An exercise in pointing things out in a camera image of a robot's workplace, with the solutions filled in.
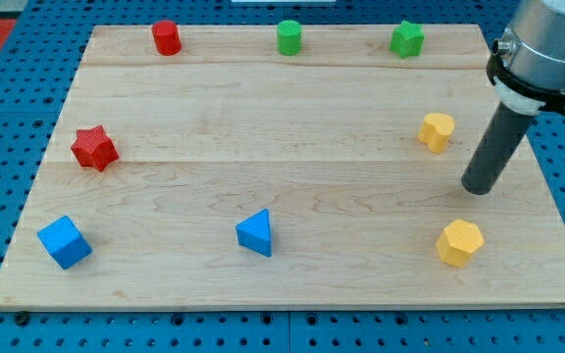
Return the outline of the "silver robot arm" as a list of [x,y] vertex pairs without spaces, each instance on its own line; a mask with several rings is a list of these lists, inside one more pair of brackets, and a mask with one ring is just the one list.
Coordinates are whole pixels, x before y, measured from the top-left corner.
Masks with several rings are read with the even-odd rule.
[[516,114],[565,116],[565,0],[523,0],[491,46],[488,79]]

